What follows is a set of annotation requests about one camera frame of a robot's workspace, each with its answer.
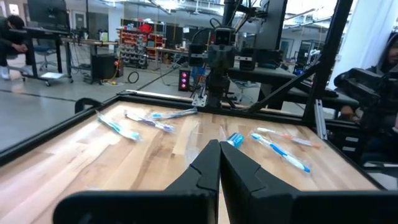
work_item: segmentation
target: gray floor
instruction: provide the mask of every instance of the gray floor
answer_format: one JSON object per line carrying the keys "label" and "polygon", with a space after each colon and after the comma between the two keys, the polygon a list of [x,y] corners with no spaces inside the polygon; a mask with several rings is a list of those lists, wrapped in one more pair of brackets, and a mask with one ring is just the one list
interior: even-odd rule
{"label": "gray floor", "polygon": [[[88,63],[88,49],[76,47],[73,50],[73,61],[75,64]],[[66,71],[65,52],[62,49],[63,69]],[[36,56],[36,61],[43,61],[43,58]],[[49,61],[56,61],[55,56],[49,57]],[[24,56],[9,61],[10,65],[23,66]],[[89,85],[83,82],[83,75],[80,71],[73,71],[74,83],[67,79],[51,82],[52,86],[45,86],[44,82],[38,80],[27,80],[23,82],[17,72],[11,72],[11,81],[0,80],[0,151],[19,141],[33,136],[71,116],[73,116],[74,102],[82,97],[94,98],[104,101],[122,90],[142,90],[169,95],[189,96],[190,93],[177,90],[178,72],[175,71],[163,79],[159,79],[161,73],[168,71],[166,65],[161,71],[153,72],[154,63],[150,63],[149,69],[138,70],[140,77],[135,84],[127,84],[127,75],[136,69],[127,68],[125,76],[118,79],[118,85]],[[49,66],[48,71],[56,72],[55,67]],[[230,91],[238,92],[239,89],[231,84]],[[256,99],[259,88],[245,90],[245,94]],[[305,105],[285,102],[282,110],[293,114],[302,114]],[[325,110],[325,117],[332,117],[332,110]],[[387,182],[391,186],[391,179],[377,178],[380,182]]]}

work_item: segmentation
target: white sneaker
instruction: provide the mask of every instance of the white sneaker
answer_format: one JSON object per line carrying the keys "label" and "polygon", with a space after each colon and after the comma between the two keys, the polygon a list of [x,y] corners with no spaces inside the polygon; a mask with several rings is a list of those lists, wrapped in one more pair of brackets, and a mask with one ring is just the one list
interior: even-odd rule
{"label": "white sneaker", "polygon": [[24,73],[28,75],[33,75],[33,69],[31,65],[25,65],[21,69],[24,71]]}
{"label": "white sneaker", "polygon": [[10,73],[8,67],[0,66],[0,75],[4,80],[10,80]]}

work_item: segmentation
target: window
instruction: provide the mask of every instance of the window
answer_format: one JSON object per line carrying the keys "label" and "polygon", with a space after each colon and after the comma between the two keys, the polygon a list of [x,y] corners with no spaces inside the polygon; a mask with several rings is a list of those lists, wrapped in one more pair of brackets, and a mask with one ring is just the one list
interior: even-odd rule
{"label": "window", "polygon": [[17,4],[9,4],[10,13],[19,16],[19,8]]}

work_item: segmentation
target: white pillar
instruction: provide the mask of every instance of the white pillar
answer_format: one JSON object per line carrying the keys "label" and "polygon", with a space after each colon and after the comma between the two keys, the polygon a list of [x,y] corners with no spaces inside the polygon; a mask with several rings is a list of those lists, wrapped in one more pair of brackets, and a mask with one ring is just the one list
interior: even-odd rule
{"label": "white pillar", "polygon": [[328,87],[351,68],[375,66],[398,16],[398,0],[358,0],[341,44]]}
{"label": "white pillar", "polygon": [[123,6],[110,7],[108,9],[108,39],[109,41],[115,41],[119,38],[117,28],[121,26],[121,19],[123,17]]}

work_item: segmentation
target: computer monitor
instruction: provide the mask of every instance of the computer monitor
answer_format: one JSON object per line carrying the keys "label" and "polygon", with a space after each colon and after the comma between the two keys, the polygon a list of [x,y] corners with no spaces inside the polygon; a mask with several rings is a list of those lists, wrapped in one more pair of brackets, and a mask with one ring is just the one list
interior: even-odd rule
{"label": "computer monitor", "polygon": [[69,16],[64,0],[28,0],[29,17],[46,27],[69,29]]}

